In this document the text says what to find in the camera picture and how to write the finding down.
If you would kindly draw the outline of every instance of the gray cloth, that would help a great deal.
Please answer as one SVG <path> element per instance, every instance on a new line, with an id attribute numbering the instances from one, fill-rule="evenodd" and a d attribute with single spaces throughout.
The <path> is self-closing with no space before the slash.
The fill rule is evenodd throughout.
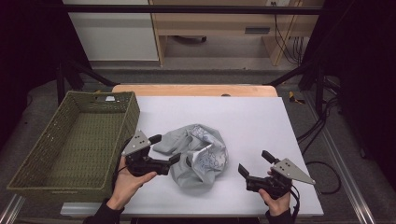
<path id="1" fill-rule="evenodd" d="M 227 165 L 228 152 L 219 131 L 192 124 L 163 135 L 153 150 L 165 155 L 181 153 L 171 175 L 182 188 L 213 185 Z"/>

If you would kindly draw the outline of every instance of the white tabletop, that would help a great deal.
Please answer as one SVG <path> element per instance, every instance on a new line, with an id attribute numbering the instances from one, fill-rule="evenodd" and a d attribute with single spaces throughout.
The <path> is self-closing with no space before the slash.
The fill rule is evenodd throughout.
<path id="1" fill-rule="evenodd" d="M 279 97 L 140 96 L 138 128 L 146 136 L 165 134 L 189 124 L 219 130 L 229 152 L 227 169 L 211 188 L 182 189 L 170 175 L 158 175 L 145 184 L 123 212 L 137 217 L 262 217 L 267 206 L 258 193 L 247 191 L 238 173 L 241 163 L 250 175 L 266 177 L 271 164 L 261 157 L 289 158 L 308 174 Z M 150 151 L 155 159 L 166 159 Z M 299 216 L 321 216 L 323 210 L 313 186 L 294 181 L 300 191 Z M 292 198 L 290 208 L 295 205 Z M 65 203 L 61 214 L 93 215 L 99 203 Z"/>

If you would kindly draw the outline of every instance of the black metal frame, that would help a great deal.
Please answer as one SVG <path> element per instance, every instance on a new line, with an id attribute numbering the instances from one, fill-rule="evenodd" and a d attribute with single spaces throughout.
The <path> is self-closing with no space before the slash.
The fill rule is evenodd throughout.
<path id="1" fill-rule="evenodd" d="M 334 8 L 323 8 L 323 7 L 236 7 L 236 6 L 141 6 L 141 5 L 59 5 L 59 4 L 39 4 L 40 7 L 49 10 L 60 10 L 62 12 L 84 12 L 84 13 L 194 13 L 194 14 L 276 14 L 276 15 L 332 15 L 333 13 L 339 12 L 339 9 Z M 332 31 L 337 27 L 338 22 L 335 23 L 334 27 L 327 34 L 324 40 L 321 42 L 318 49 L 315 51 L 316 57 L 303 64 L 296 69 L 288 72 L 283 77 L 280 77 L 270 83 L 263 85 L 271 85 L 276 87 L 282 82 L 303 74 L 309 73 L 309 76 L 304 76 L 299 84 L 302 89 L 307 89 L 312 83 L 317 80 L 317 112 L 321 112 L 322 92 L 323 92 L 323 77 L 320 68 L 320 53 L 322 47 L 332 36 Z M 77 62 L 71 61 L 71 65 L 77 68 L 80 72 L 86 73 L 87 75 L 99 80 L 107 86 L 114 86 L 117 83 L 109 81 L 104 77 L 94 73 L 91 69 L 85 68 L 82 65 L 78 65 Z M 58 72 L 58 99 L 61 100 L 64 97 L 64 84 L 61 79 L 63 78 L 62 67 Z"/>

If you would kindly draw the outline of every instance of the gray floor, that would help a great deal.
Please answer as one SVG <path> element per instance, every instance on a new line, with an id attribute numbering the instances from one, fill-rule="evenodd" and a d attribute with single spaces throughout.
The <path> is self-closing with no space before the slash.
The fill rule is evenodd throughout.
<path id="1" fill-rule="evenodd" d="M 196 40 L 170 38 L 165 64 L 159 67 L 150 63 L 96 64 L 97 71 L 105 77 L 121 83 L 239 83 L 262 84 L 282 76 L 295 67 L 283 60 L 281 65 L 270 65 L 260 38 L 209 36 L 205 43 Z M 294 91 L 297 99 L 311 91 L 298 91 L 295 77 L 277 88 L 284 99 L 295 135 L 306 132 L 315 119 L 310 107 L 291 103 L 289 92 Z M 87 82 L 84 91 L 108 90 L 95 81 L 84 77 Z M 332 94 L 325 92 L 326 99 Z M 20 123 L 7 144 L 0 151 L 0 210 L 12 197 L 5 190 L 10 178 L 16 173 L 21 162 L 34 146 L 38 136 L 50 121 L 57 107 L 55 82 L 51 81 L 29 93 L 32 101 L 26 108 Z M 353 175 L 364 200 L 376 223 L 396 223 L 396 193 L 386 181 L 374 161 L 361 158 L 359 146 L 342 114 L 334 108 L 326 124 L 335 145 Z M 321 135 L 315 140 L 304 156 L 305 161 L 326 161 L 334 165 L 329 149 Z M 308 170 L 318 182 L 320 191 L 336 187 L 335 175 L 326 167 L 310 165 Z M 299 223 L 360 223 L 344 188 L 333 195 L 319 195 L 324 210 L 323 217 L 299 218 Z M 40 204 L 27 200 L 19 218 L 46 217 L 69 219 L 59 215 L 61 204 Z"/>

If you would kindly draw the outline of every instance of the green wicker basket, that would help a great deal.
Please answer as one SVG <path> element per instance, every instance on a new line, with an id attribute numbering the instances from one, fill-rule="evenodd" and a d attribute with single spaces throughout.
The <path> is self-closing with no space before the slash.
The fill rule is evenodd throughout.
<path id="1" fill-rule="evenodd" d="M 101 202 L 139 114 L 133 92 L 68 92 L 7 189 L 46 203 Z"/>

